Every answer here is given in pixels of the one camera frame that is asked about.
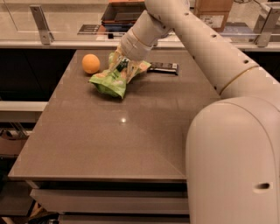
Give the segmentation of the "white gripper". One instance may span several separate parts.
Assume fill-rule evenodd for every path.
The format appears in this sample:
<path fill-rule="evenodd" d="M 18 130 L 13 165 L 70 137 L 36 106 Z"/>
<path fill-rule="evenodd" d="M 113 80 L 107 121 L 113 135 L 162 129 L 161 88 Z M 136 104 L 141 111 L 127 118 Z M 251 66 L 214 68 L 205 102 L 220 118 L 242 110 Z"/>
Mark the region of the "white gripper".
<path fill-rule="evenodd" d="M 113 71 L 116 66 L 123 59 L 123 55 L 130 59 L 127 66 L 127 76 L 126 81 L 130 82 L 137 74 L 142 72 L 140 60 L 144 60 L 149 52 L 151 51 L 151 46 L 143 44 L 137 36 L 134 34 L 132 29 L 129 29 L 121 38 L 119 50 L 115 50 L 108 57 L 108 69 Z"/>

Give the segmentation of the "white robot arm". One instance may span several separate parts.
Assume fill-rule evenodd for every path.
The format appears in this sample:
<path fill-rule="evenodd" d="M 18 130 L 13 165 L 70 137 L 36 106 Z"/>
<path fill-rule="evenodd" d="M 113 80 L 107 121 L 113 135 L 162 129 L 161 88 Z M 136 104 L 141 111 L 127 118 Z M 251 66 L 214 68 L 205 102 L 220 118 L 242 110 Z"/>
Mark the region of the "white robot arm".
<path fill-rule="evenodd" d="M 188 0 L 144 0 L 121 52 L 143 60 L 175 32 L 220 101 L 192 120 L 186 139 L 191 224 L 280 224 L 280 84 L 189 10 Z"/>

